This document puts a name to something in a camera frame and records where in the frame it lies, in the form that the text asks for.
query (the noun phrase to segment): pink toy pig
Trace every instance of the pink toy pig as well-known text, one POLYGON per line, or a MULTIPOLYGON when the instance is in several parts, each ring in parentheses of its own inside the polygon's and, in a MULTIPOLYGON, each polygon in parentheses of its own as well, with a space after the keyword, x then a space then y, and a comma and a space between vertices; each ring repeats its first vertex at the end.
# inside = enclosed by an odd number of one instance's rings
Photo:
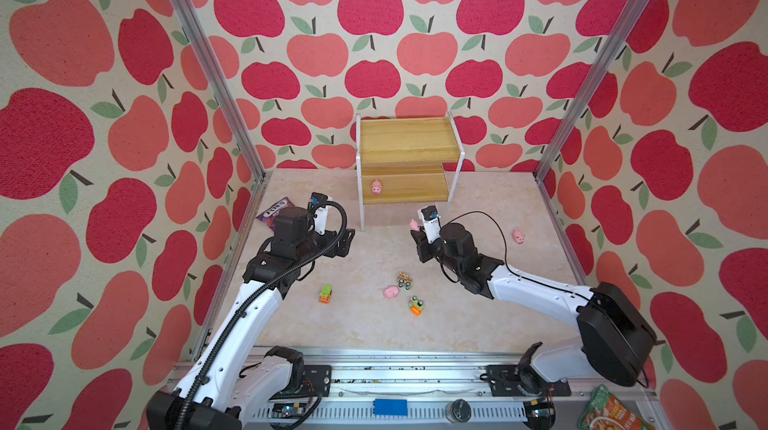
POLYGON ((523 232, 521 232, 520 230, 514 229, 512 231, 512 239, 516 243, 523 243, 523 242, 525 242, 525 235, 523 235, 523 232))

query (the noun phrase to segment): wall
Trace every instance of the wall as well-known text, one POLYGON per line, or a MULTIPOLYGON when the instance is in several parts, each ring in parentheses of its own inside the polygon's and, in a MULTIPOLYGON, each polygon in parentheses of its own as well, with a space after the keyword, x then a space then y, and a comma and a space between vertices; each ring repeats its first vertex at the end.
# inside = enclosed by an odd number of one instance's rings
POLYGON ((229 258, 250 172, 150 1, 0 0, 2 430, 146 428, 229 258))
POLYGON ((657 330, 647 368, 676 429, 768 428, 768 2, 668 2, 550 193, 590 284, 619 285, 657 330))
MULTIPOLYGON (((401 118, 443 116, 452 108, 466 170, 532 171, 625 2, 209 0, 197 6, 266 168, 352 167, 358 111, 364 118, 401 118)), ((661 2, 647 18, 666 21, 666 11, 661 2)), ((635 35, 633 49, 647 50, 662 27, 635 35)), ((192 63, 185 73, 194 85, 192 63)), ((595 107, 609 108, 616 96, 615 79, 607 79, 595 107)))

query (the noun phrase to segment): shelf step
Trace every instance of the shelf step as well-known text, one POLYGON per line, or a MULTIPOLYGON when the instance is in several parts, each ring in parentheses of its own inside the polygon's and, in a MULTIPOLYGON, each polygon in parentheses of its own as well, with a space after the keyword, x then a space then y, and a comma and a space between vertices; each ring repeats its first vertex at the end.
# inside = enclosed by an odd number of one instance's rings
POLYGON ((440 167, 432 174, 379 174, 362 176, 362 202, 368 204, 394 204, 398 202, 447 202, 446 175, 440 167), (382 183, 382 192, 374 195, 371 184, 382 183))

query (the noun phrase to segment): beige floor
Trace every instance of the beige floor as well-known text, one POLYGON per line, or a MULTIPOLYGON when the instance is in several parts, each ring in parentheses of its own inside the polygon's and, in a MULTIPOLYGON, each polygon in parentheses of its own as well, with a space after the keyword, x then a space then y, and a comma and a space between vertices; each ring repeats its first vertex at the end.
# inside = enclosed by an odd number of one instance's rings
MULTIPOLYGON (((313 191, 341 203, 349 218, 348 226, 358 229, 357 235, 347 258, 321 257, 309 278, 293 284, 266 324, 259 345, 523 352, 539 340, 556 342, 576 335, 571 327, 551 317, 467 292, 460 284, 447 281, 434 260, 420 263, 408 223, 424 204, 367 206, 366 232, 360 232, 354 170, 278 169, 266 188, 259 212, 284 196, 304 206, 313 191), (395 283, 400 272, 411 274, 413 288, 401 291, 394 300, 386 300, 382 291, 395 283), (323 283, 333 285, 328 306, 318 302, 323 283), (408 309, 412 295, 425 301, 420 316, 408 309)), ((494 215, 510 245, 510 264, 553 280, 575 283, 530 174, 462 174, 448 218, 470 210, 494 215), (526 235, 522 245, 512 242, 515 227, 526 235)), ((504 257, 502 238, 490 219, 473 214, 459 222, 472 232, 481 253, 504 257)), ((336 229, 339 224, 338 213, 331 209, 328 228, 336 229)), ((271 235, 266 225, 254 222, 216 328, 234 301, 248 260, 271 235)))

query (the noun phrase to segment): black mounting plate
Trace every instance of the black mounting plate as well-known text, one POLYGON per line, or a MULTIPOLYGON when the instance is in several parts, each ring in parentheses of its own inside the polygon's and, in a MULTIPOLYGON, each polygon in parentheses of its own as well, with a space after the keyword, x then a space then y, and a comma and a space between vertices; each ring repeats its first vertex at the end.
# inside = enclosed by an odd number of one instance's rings
MULTIPOLYGON (((502 380, 512 381, 514 380, 514 369, 516 367, 516 365, 489 365, 485 367, 485 372, 489 376, 494 376, 502 380)), ((523 393, 523 390, 517 386, 508 388, 501 383, 489 383, 489 385, 491 387, 491 395, 494 397, 535 397, 534 395, 523 393)), ((555 382, 552 384, 552 386, 553 397, 571 396, 571 386, 567 382, 555 382)))

